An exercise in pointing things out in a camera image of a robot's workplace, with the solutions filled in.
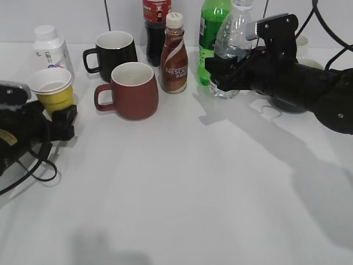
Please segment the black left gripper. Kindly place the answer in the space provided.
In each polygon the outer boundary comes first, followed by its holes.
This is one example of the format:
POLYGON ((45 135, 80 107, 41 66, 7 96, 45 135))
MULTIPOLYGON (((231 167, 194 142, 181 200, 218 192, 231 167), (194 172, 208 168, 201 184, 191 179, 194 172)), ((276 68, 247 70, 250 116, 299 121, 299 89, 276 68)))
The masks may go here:
POLYGON ((74 137, 76 105, 53 112, 51 120, 45 118, 43 111, 38 100, 16 111, 1 110, 2 166, 12 165, 38 143, 69 141, 74 137))

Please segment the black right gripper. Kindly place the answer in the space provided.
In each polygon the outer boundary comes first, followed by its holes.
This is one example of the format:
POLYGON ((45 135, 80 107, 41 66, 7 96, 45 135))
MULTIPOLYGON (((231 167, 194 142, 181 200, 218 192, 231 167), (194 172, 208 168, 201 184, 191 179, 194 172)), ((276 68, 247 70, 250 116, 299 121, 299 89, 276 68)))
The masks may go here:
POLYGON ((297 62, 296 54, 297 50, 279 53, 260 46, 241 61, 237 56, 208 57, 205 59, 205 69, 211 74, 208 87, 218 97, 234 97, 240 90, 264 93, 283 68, 297 62))

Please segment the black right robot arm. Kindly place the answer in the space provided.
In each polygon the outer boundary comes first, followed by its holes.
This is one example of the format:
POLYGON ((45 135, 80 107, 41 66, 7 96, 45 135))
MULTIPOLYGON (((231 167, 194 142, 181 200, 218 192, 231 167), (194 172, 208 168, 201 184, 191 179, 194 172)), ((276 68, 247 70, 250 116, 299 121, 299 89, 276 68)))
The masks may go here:
POLYGON ((320 70, 264 47, 236 57, 209 57, 205 69, 221 91, 256 91, 312 112, 327 128, 352 134, 352 69, 320 70))

